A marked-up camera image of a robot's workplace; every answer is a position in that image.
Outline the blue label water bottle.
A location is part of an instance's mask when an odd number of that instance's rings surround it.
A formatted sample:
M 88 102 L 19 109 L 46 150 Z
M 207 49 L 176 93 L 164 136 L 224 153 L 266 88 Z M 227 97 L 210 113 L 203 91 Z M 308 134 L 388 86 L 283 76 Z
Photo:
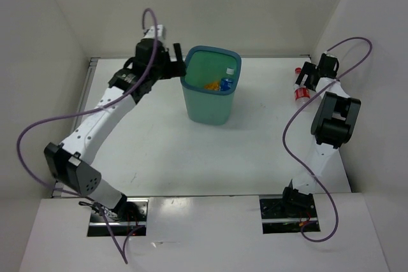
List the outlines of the blue label water bottle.
M 235 80 L 235 69 L 226 68 L 225 75 L 221 78 L 219 89 L 220 91 L 228 91 L 232 88 Z

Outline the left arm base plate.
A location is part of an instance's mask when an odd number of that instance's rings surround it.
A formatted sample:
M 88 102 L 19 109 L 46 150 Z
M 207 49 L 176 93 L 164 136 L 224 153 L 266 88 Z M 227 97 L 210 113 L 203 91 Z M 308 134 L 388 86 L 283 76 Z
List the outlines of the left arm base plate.
M 146 197 L 129 198 L 136 207 L 135 213 L 127 213 L 125 217 L 119 218 L 116 214 L 105 210 L 107 219 L 112 232 L 115 236 L 125 237 L 131 234 L 135 236 L 145 236 L 147 232 L 147 211 L 149 199 Z M 87 237 L 107 237 L 110 235 L 103 216 L 100 215 L 98 208 L 94 204 L 79 202 L 80 206 L 88 206 L 91 209 Z

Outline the orange juice bottle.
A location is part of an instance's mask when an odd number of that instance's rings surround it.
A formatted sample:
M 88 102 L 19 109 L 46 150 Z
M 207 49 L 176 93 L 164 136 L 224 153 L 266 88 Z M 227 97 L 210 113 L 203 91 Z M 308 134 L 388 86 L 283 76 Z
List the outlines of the orange juice bottle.
M 220 90 L 220 81 L 208 83 L 208 84 L 206 84 L 204 86 L 204 89 L 219 91 Z

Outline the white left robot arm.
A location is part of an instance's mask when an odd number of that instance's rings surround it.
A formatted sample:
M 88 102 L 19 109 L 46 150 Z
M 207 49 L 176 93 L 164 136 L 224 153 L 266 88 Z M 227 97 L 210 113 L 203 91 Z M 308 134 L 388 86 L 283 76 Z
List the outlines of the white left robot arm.
M 114 221 L 138 214 L 126 195 L 106 182 L 92 167 L 93 160 L 121 119 L 148 94 L 159 80 L 182 77 L 186 65 L 179 43 L 174 46 L 175 61 L 160 41 L 143 38 L 129 58 L 108 82 L 96 109 L 60 144 L 49 143 L 44 154 L 52 176 L 105 208 Z

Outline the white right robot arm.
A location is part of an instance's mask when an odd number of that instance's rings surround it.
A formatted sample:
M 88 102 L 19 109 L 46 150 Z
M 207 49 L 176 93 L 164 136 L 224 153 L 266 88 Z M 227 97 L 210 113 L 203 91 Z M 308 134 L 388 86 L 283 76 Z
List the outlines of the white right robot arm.
M 316 179 L 322 177 L 328 160 L 353 134 L 361 101 L 343 90 L 335 79 L 338 70 L 339 60 L 326 52 L 321 55 L 318 64 L 305 62 L 302 68 L 295 69 L 296 103 L 309 105 L 313 99 L 310 93 L 314 91 L 320 104 L 311 124 L 314 142 L 305 162 L 313 173 L 306 171 L 294 177 L 285 187 L 279 207 L 287 217 L 311 207 Z

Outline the red label clear bottle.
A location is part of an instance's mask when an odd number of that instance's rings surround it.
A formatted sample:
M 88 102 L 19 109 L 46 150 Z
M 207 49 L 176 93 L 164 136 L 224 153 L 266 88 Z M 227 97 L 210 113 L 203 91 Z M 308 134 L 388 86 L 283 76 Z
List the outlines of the red label clear bottle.
M 302 69 L 300 67 L 295 69 L 295 82 L 293 85 L 295 103 L 298 108 L 301 108 L 303 105 L 305 105 L 308 101 L 310 101 L 311 98 L 309 89 L 306 88 L 303 83 L 296 83 L 298 77 L 300 76 L 301 70 Z

